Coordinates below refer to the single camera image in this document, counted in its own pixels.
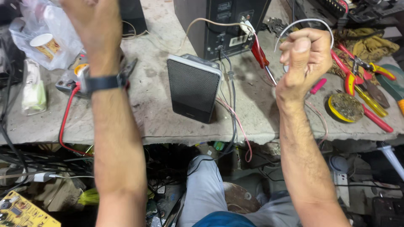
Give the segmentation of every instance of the yellow circuit board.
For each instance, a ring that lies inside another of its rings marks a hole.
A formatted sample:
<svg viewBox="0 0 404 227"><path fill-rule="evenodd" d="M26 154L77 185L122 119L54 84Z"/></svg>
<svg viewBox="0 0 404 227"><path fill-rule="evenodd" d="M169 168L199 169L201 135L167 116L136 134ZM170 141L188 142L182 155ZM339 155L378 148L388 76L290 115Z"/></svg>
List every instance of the yellow circuit board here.
<svg viewBox="0 0 404 227"><path fill-rule="evenodd" d="M0 201L0 227L60 227L61 224L39 207L11 191Z"/></svg>

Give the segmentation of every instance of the white tube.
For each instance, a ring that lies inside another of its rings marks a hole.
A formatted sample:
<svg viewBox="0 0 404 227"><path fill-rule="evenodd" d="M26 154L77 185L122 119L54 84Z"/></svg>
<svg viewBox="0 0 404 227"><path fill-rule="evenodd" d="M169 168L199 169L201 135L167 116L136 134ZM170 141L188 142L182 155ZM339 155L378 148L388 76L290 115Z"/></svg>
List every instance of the white tube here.
<svg viewBox="0 0 404 227"><path fill-rule="evenodd" d="M404 168L398 161L396 155L393 153L390 145L377 148L378 150L382 151L383 154L386 156L387 160L391 163L397 173L400 175L401 179L404 181Z"/></svg>

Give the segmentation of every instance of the plastic bag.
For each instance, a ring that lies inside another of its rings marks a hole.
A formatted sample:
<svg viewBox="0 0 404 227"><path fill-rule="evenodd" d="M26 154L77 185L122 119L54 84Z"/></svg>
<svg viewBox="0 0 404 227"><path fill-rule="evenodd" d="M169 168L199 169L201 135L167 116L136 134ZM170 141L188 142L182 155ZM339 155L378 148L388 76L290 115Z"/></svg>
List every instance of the plastic bag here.
<svg viewBox="0 0 404 227"><path fill-rule="evenodd" d="M41 66L32 59L25 60L27 78L23 89L22 114L33 115L46 110L46 91L44 81L41 79L43 70Z"/></svg>
<svg viewBox="0 0 404 227"><path fill-rule="evenodd" d="M78 203L82 205L98 205L100 203L100 196L97 189L92 188L83 192L78 199Z"/></svg>
<svg viewBox="0 0 404 227"><path fill-rule="evenodd" d="M20 6L23 17L14 19L9 28L16 46L48 70L67 69L83 44L63 9L48 0L22 0ZM30 44L44 34L52 41Z"/></svg>

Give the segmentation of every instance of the hand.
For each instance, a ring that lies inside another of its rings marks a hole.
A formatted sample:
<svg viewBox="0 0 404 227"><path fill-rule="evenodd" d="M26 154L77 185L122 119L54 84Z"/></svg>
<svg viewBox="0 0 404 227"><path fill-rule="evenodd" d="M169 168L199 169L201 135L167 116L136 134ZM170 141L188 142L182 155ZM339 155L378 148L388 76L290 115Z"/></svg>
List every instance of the hand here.
<svg viewBox="0 0 404 227"><path fill-rule="evenodd" d="M289 65L276 86L279 109L303 107L307 91L332 66L330 33L305 28L289 35L280 45L280 62Z"/></svg>
<svg viewBox="0 0 404 227"><path fill-rule="evenodd" d="M91 76L119 73L122 22L118 0L61 0L87 51Z"/></svg>

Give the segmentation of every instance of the concrete workbench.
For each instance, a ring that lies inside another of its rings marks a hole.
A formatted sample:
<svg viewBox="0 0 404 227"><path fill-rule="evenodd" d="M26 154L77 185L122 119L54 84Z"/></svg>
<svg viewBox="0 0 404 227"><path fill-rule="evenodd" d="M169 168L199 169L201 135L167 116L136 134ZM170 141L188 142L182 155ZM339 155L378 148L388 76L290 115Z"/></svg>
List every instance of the concrete workbench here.
<svg viewBox="0 0 404 227"><path fill-rule="evenodd" d="M181 44L185 32L174 13L171 0L142 0L148 29L172 48ZM289 6L285 0L272 0L268 17L277 17L289 22ZM280 52L274 53L274 34L261 31L258 34L260 44L270 61L270 68L277 80L283 75L279 63ZM195 144L202 141L228 141L232 136L230 114L216 103L216 119L211 124L203 124L173 112L171 107L166 59L172 53L195 54L187 40L177 52L170 52L150 35L133 40L123 40L121 48L129 59L139 58L133 74L130 76L130 104L133 115L140 128L144 144L185 143ZM250 141L264 144L279 137L279 111L273 97L274 88L269 86L264 71L259 67L251 52L230 57L235 72L236 112ZM13 143L57 142L60 124L66 108L68 96L55 88L62 70L54 70L45 76L48 92L46 112L32 116L21 114L21 90L13 88L18 97L8 116L7 131ZM384 120L394 129L387 134L368 118L362 118L354 124L343 124L333 120L324 109L325 96L343 90L343 80L336 75L325 74L327 83L316 94L308 98L323 114L328 125L328 140L334 139L394 139L404 133L404 117L396 102L380 88L391 105L389 115ZM222 84L224 95L229 101L230 86L228 76L224 74ZM316 138L321 138L325 130L321 118L308 107L306 113ZM64 132L67 143L93 143L93 117L91 103L87 99L75 98L70 108ZM243 141L241 130L238 140Z"/></svg>

